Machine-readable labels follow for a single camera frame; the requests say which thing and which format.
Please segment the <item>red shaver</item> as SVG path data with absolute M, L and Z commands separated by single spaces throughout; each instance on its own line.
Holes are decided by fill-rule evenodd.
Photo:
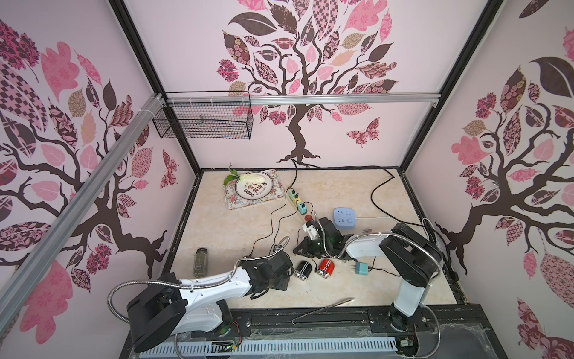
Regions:
M 317 273 L 323 278 L 329 278 L 333 275 L 335 264 L 331 259 L 323 259 L 318 265 Z

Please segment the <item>black shaver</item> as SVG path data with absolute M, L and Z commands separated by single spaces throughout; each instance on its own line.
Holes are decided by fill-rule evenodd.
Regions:
M 302 260 L 297 265 L 297 268 L 294 271 L 294 275 L 301 281 L 306 281 L 311 275 L 312 271 L 313 271 L 313 265 L 306 260 Z

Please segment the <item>teal charger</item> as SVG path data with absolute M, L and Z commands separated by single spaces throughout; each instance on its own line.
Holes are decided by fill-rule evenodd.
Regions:
M 301 215 L 306 215 L 308 212 L 307 206 L 305 203 L 299 203 L 297 205 L 297 210 Z
M 356 262 L 354 271 L 357 275 L 368 275 L 370 271 L 369 265 L 367 263 Z

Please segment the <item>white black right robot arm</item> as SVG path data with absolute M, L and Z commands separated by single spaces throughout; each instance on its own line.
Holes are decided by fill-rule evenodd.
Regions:
M 431 282 L 442 274 L 441 251 L 404 222 L 387 232 L 343 234 L 334 222 L 320 218 L 308 221 L 301 230 L 306 236 L 294 247 L 293 254 L 319 261 L 311 266 L 306 260 L 297 267 L 295 275 L 301 280 L 309 277 L 310 269 L 330 278 L 337 260 L 352 261 L 358 272 L 368 272 L 374 267 L 360 263 L 360 258 L 387 258 L 402 279 L 389 312 L 390 325 L 399 332 L 411 327 Z

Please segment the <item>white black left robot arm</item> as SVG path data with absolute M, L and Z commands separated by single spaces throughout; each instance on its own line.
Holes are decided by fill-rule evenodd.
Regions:
M 200 279 L 179 279 L 173 272 L 157 280 L 126 281 L 114 287 L 108 297 L 110 312 L 128 323 L 132 348 L 136 353 L 153 349 L 169 337 L 187 332 L 224 336 L 234 328 L 227 300 L 248 297 L 259 299 L 272 290 L 285 291 L 294 266 L 285 249 L 284 237 L 267 256 L 243 257 L 233 269 Z M 125 287 L 145 288 L 126 306 L 123 315 L 113 298 Z

